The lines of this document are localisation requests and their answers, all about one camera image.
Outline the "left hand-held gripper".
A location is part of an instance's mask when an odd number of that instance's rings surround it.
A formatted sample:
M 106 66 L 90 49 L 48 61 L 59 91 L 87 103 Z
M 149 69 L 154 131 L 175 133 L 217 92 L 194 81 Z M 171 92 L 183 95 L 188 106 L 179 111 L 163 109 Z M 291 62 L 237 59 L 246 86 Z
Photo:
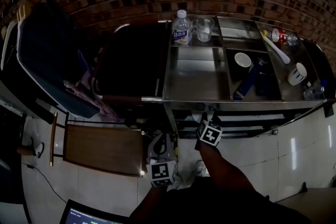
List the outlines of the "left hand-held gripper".
M 148 147 L 147 172 L 153 187 L 169 186 L 177 176 L 177 157 L 169 134 L 161 133 Z

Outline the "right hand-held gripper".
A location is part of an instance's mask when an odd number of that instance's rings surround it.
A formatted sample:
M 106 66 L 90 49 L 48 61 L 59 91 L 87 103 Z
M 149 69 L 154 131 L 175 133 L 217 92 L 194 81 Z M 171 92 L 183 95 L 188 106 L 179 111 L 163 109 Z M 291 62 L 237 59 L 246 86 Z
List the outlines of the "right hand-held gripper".
M 213 115 L 212 119 L 208 119 L 206 112 L 202 113 L 199 126 L 196 130 L 197 138 L 210 146 L 216 147 L 223 133 L 223 127 L 220 119 Z

